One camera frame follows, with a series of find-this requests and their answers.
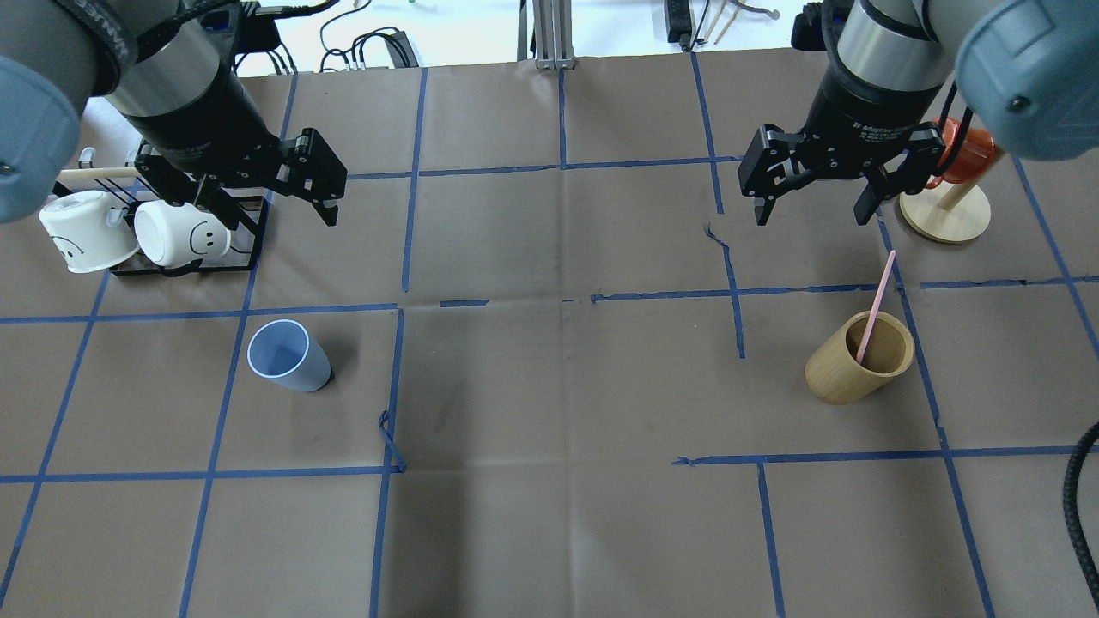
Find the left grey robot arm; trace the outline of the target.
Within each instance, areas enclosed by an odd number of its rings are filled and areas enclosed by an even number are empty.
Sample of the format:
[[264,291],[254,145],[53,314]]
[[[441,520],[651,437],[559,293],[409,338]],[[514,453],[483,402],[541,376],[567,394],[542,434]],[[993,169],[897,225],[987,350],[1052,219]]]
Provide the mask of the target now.
[[35,214],[103,97],[145,141],[135,166],[173,205],[251,227],[227,189],[313,205],[334,227],[347,169],[318,130],[267,130],[200,16],[219,1],[4,1],[1,216]]

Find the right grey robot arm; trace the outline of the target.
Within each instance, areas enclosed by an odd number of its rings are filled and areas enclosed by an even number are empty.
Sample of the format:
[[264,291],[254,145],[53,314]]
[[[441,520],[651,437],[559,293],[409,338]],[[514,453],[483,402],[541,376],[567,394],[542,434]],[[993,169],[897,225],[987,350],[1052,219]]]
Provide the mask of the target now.
[[1006,152],[1072,161],[1096,148],[1095,1],[821,1],[792,46],[828,54],[804,126],[765,123],[739,164],[739,188],[765,227],[780,197],[820,180],[866,179],[861,227],[961,158],[944,121],[926,121],[944,82]]

